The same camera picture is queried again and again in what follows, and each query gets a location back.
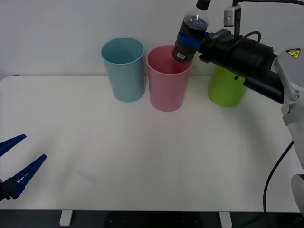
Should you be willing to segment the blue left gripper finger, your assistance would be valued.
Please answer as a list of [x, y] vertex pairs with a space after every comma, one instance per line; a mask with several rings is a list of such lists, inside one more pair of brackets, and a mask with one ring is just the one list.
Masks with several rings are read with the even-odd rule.
[[25, 134], [13, 137], [9, 140], [0, 143], [0, 157], [8, 152], [11, 148], [26, 138]]
[[17, 199], [46, 158], [47, 156], [45, 154], [41, 155], [26, 168], [2, 182], [0, 184], [0, 200]]

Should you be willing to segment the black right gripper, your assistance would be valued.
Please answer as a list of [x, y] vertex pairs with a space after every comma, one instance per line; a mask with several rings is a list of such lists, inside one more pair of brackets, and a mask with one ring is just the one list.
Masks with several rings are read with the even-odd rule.
[[227, 29], [205, 32], [205, 38], [195, 38], [182, 32], [177, 35], [179, 43], [200, 52], [200, 61], [214, 63], [225, 69], [240, 69], [239, 61], [233, 56], [233, 49], [239, 40], [240, 36], [235, 37]]

